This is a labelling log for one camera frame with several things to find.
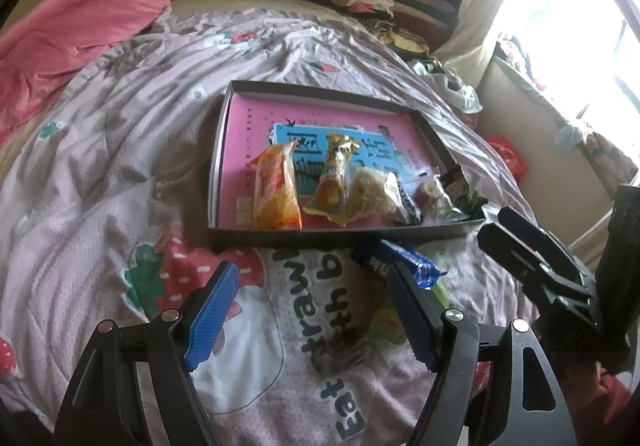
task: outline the comforter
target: comforter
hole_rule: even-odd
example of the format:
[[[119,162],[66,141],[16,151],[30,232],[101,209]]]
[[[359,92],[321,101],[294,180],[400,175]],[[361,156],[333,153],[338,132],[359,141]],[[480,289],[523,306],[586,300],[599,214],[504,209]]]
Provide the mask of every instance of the comforter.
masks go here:
[[[320,86],[420,109],[490,199],[489,218],[504,205],[532,217],[499,156],[364,30],[266,10],[167,12],[150,33],[76,75],[0,190],[0,336],[13,360],[0,368],[0,394],[52,427],[100,320],[147,321],[234,258],[243,273],[224,341],[193,374],[223,443],[401,444],[433,382],[407,343],[377,342],[365,362],[331,376],[310,362],[337,330],[371,322],[370,276],[348,249],[239,246],[216,257],[198,247],[207,240],[208,163],[230,80]],[[423,250],[446,259],[453,306],[486,323],[531,318],[520,286],[474,235]],[[156,444],[166,444],[148,370],[140,380]]]

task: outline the chocolate bar wrapper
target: chocolate bar wrapper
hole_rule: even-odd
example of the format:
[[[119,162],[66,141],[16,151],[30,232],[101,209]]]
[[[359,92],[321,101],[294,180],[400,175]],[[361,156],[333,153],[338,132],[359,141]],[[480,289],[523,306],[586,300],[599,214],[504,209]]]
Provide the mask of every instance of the chocolate bar wrapper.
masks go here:
[[[408,251],[386,240],[373,241],[357,246],[351,252],[354,262],[373,269],[377,274],[386,278],[389,267],[400,262],[405,264],[418,286],[426,289],[435,285],[442,273],[438,267],[423,254]]]

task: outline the window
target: window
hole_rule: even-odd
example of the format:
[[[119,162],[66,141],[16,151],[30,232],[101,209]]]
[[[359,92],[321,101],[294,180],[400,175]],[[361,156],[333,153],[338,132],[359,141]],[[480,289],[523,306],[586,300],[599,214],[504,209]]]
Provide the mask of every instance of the window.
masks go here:
[[[566,118],[640,157],[640,43],[614,0],[505,0],[497,22]]]

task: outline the bag of snacks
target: bag of snacks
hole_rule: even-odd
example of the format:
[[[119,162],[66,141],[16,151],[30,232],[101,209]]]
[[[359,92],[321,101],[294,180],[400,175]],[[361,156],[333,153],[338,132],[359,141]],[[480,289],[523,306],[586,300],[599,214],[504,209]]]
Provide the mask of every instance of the bag of snacks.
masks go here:
[[[402,208],[398,179],[393,172],[353,167],[347,200],[347,222],[369,216],[392,216]]]
[[[346,134],[329,133],[329,144],[324,159],[324,169],[311,201],[304,207],[305,213],[323,215],[330,221],[346,225],[347,219],[347,166],[351,154],[360,144]]]
[[[301,230],[293,153],[297,140],[273,145],[252,161],[257,165],[254,193],[254,228]]]
[[[455,207],[444,191],[439,176],[433,173],[420,176],[420,183],[415,191],[415,202],[424,215],[424,225],[456,222],[468,218]]]

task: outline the snack package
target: snack package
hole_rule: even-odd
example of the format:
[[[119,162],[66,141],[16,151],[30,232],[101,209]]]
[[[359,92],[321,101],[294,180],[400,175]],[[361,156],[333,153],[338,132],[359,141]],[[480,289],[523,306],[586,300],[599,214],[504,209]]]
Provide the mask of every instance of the snack package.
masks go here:
[[[465,213],[454,206],[437,175],[421,176],[420,180],[414,198],[422,210],[425,225],[455,222],[468,218]]]
[[[252,161],[257,165],[254,193],[254,228],[301,230],[296,178],[291,154],[298,144],[272,145]]]
[[[310,215],[324,215],[330,221],[346,225],[347,219],[347,166],[351,154],[360,144],[346,134],[326,135],[329,149],[324,159],[324,170],[311,201],[304,207]]]
[[[351,168],[347,222],[369,216],[391,216],[402,208],[398,180],[393,172],[366,166]]]
[[[469,215],[471,219],[483,217],[482,206],[489,200],[468,184],[460,165],[441,176],[440,184],[444,187],[444,192],[449,196],[453,206]]]
[[[398,182],[398,191],[400,192],[400,198],[402,200],[401,206],[396,210],[395,221],[404,226],[420,226],[424,220],[422,210],[409,197],[409,194],[404,191],[402,184]]]
[[[386,279],[389,267],[395,263],[404,263],[418,286],[426,289],[435,285],[444,274],[437,266],[418,251],[407,249],[386,240],[373,241],[353,248],[351,260],[361,266],[370,267]]]

